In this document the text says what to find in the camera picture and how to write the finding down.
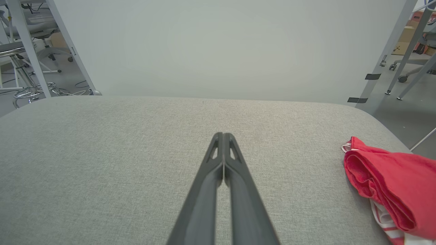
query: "chair caster wheel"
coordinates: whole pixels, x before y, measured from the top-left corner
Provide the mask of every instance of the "chair caster wheel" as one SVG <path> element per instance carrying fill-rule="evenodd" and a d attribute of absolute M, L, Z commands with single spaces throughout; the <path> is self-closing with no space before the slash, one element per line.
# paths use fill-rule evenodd
<path fill-rule="evenodd" d="M 407 76 L 400 76 L 399 78 L 398 78 L 398 82 L 401 82 L 401 83 L 403 83 L 403 82 L 406 82 L 407 81 Z"/>

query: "cardboard box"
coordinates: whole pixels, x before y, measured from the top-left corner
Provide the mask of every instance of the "cardboard box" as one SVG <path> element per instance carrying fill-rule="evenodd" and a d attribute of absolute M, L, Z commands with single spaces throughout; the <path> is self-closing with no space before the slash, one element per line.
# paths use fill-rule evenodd
<path fill-rule="evenodd" d="M 436 53 L 436 49 L 434 49 L 432 47 L 429 47 L 426 51 L 426 54 L 428 54 L 430 56 L 433 56 L 433 54 L 435 54 L 435 53 Z"/>
<path fill-rule="evenodd" d="M 62 33 L 57 32 L 53 33 L 51 35 L 51 44 L 55 48 L 68 48 L 67 43 L 65 42 L 64 36 L 62 36 Z"/>
<path fill-rule="evenodd" d="M 409 43 L 412 40 L 413 34 L 415 34 L 415 28 L 412 26 L 405 26 L 398 42 Z"/>
<path fill-rule="evenodd" d="M 392 54 L 398 54 L 398 55 L 404 55 L 406 53 L 407 47 L 409 46 L 410 43 L 406 43 L 406 42 L 398 42 L 395 45 L 394 51 L 392 52 Z"/>
<path fill-rule="evenodd" d="M 415 29 L 418 27 L 418 24 L 419 22 L 413 20 L 409 20 L 409 22 L 407 23 L 408 26 L 412 26 Z"/>

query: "black tape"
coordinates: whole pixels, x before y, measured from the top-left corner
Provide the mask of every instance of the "black tape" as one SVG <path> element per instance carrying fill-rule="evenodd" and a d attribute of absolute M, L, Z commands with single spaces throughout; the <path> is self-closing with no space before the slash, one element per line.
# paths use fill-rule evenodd
<path fill-rule="evenodd" d="M 368 98 L 362 99 L 362 98 L 349 98 L 347 102 L 351 102 L 351 103 L 366 103 L 366 101 L 368 100 Z"/>
<path fill-rule="evenodd" d="M 380 74 L 367 74 L 365 80 L 377 80 L 379 79 Z"/>

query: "table leg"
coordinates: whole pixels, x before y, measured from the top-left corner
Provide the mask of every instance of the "table leg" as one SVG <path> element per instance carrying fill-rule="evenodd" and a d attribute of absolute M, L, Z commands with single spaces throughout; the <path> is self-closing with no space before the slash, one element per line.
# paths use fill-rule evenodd
<path fill-rule="evenodd" d="M 0 88 L 3 88 L 3 80 L 1 79 L 1 66 L 0 66 Z"/>
<path fill-rule="evenodd" d="M 418 147 L 424 140 L 426 140 L 428 137 L 430 137 L 434 132 L 436 132 L 436 128 L 433 129 L 429 134 L 427 134 L 424 138 L 422 138 L 420 141 L 418 141 L 414 146 L 410 148 L 410 151 L 413 151 L 416 147 Z"/>
<path fill-rule="evenodd" d="M 51 14 L 53 15 L 54 20 L 59 26 L 59 29 L 61 30 L 62 35 L 64 36 L 65 42 L 68 44 L 68 48 L 71 52 L 71 55 L 74 58 L 75 63 L 79 66 L 80 71 L 82 72 L 83 76 L 85 77 L 89 87 L 94 92 L 94 95 L 102 95 L 99 91 L 97 91 L 91 81 L 91 78 L 88 75 L 88 72 L 85 69 L 85 66 L 83 65 L 79 55 L 76 53 L 74 49 L 74 45 L 72 43 L 72 40 L 70 38 L 70 35 L 68 34 L 67 28 L 64 25 L 64 22 L 62 21 L 61 15 L 59 14 L 58 9 L 56 8 L 56 4 L 54 0 L 47 0 L 47 5 L 50 8 Z"/>
<path fill-rule="evenodd" d="M 409 46 L 407 47 L 406 53 L 403 56 L 403 59 L 401 60 L 400 65 L 397 68 L 397 72 L 394 75 L 394 78 L 391 81 L 391 84 L 389 85 L 388 90 L 385 94 L 390 95 L 392 89 L 394 88 L 395 83 L 398 80 L 398 77 L 400 77 L 401 72 L 403 71 L 404 66 L 407 63 L 407 60 L 409 59 L 410 55 L 412 54 L 413 50 L 415 49 L 415 45 L 418 42 L 419 38 L 422 36 L 422 32 L 424 31 L 424 28 L 427 25 L 427 22 L 429 21 L 430 16 L 432 15 L 432 11 L 425 9 L 424 13 L 422 14 L 421 20 L 419 21 L 418 26 L 416 27 L 415 34 L 412 37 L 412 40 L 410 41 Z"/>
<path fill-rule="evenodd" d="M 23 42 L 24 48 L 26 49 L 27 56 L 29 57 L 36 77 L 41 84 L 42 91 L 44 91 L 45 97 L 49 98 L 51 97 L 50 90 L 48 90 L 44 74 L 42 73 L 38 57 L 36 56 L 35 48 L 32 44 L 32 39 L 26 24 L 26 19 L 20 6 L 20 2 L 18 0 L 6 0 L 6 2 L 15 23 L 15 27 L 17 28 L 18 34 L 20 35 L 21 41 Z"/>

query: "chair base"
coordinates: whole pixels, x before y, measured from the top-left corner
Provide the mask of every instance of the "chair base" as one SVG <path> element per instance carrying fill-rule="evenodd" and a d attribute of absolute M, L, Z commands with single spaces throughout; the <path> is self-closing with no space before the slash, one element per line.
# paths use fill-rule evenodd
<path fill-rule="evenodd" d="M 52 91 L 57 96 L 61 96 L 62 91 L 56 87 L 55 83 L 48 82 L 47 86 L 48 86 L 48 90 Z M 15 108 L 18 109 L 19 108 L 17 104 L 18 99 L 27 99 L 29 103 L 32 103 L 33 100 L 39 98 L 38 95 L 43 93 L 44 92 L 42 91 L 41 84 L 37 84 L 36 86 L 33 87 L 23 88 L 14 94 L 14 100 L 12 101 L 12 103 L 14 104 Z"/>

